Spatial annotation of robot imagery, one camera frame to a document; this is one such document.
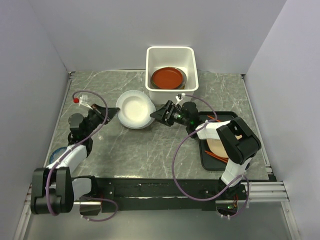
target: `white arm segment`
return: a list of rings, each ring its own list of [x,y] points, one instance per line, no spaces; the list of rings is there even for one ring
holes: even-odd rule
[[[246,171],[246,167],[248,163],[250,163],[252,157],[248,158],[244,164],[240,165],[237,163],[234,163],[230,158],[228,160],[228,163],[226,164],[225,170],[222,174],[221,180],[228,185],[233,179],[238,177],[239,175],[244,175]],[[234,183],[230,185],[229,188],[237,185],[241,181],[241,178],[238,178]]]
[[[65,152],[70,150],[73,146],[74,145],[68,146],[67,149],[65,150]],[[56,161],[54,161],[53,163],[48,165],[47,168],[51,169],[53,167],[53,165],[57,161],[59,161],[61,156]],[[86,146],[79,145],[74,150],[72,150],[56,168],[58,169],[58,168],[62,168],[62,167],[69,167],[70,173],[72,174],[73,171],[76,169],[76,167],[86,158],[87,158]],[[83,196],[91,191],[91,179],[90,178],[76,178],[72,181],[72,188],[73,188],[74,200],[77,200],[81,196]]]
[[[220,128],[223,125],[227,125],[230,121],[223,121],[223,122],[209,122],[204,129],[201,129],[196,134],[198,135],[199,139],[220,139],[217,128]],[[196,127],[196,130],[203,127],[205,123],[200,124]]]
[[[91,192],[90,178],[76,178],[72,181],[74,201]]]
[[[65,151],[70,150],[74,145],[70,145],[66,148]],[[50,165],[47,166],[48,169],[51,169],[53,165],[59,161],[61,157],[59,157],[56,161],[51,163]],[[70,168],[70,174],[73,173],[73,171],[76,169],[76,167],[84,160],[87,158],[87,150],[86,146],[84,145],[79,145],[75,149],[73,149],[65,158],[62,160],[62,162],[56,167],[61,168],[61,167],[69,167]]]

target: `red plate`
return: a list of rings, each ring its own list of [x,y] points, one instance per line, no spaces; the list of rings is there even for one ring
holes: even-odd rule
[[[152,83],[159,89],[176,89],[183,82],[182,73],[174,67],[163,67],[155,71],[151,77]]]

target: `white wall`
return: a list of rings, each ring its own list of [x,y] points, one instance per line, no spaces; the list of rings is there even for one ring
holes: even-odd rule
[[[288,0],[245,83],[304,240],[320,236],[320,1]]]
[[[26,0],[0,1],[0,236],[13,238],[43,165],[68,73]]]
[[[246,73],[286,0],[29,0],[69,71],[144,69],[190,46],[198,69]]]

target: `cable connector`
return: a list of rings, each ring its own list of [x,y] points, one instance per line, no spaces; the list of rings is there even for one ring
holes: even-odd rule
[[[182,102],[184,100],[184,98],[186,97],[186,94],[185,93],[181,93],[181,94],[178,94],[177,96],[175,96],[175,99],[176,99],[176,106]]]
[[[82,94],[82,96],[79,99],[79,107],[80,105],[85,106],[89,109],[92,109],[92,107],[88,104],[88,95]]]

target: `black tray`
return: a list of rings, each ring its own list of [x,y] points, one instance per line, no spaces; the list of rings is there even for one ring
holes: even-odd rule
[[[216,111],[218,116],[218,120],[221,122],[232,120],[238,115],[233,111]],[[199,112],[200,120],[210,120],[211,117],[215,117],[212,111],[200,111]],[[199,141],[199,149],[200,149],[200,159],[201,165],[205,170],[208,171],[223,171],[226,169],[226,163],[216,159],[213,156],[208,155],[205,151],[210,151],[209,146],[207,144],[207,140],[198,140]]]

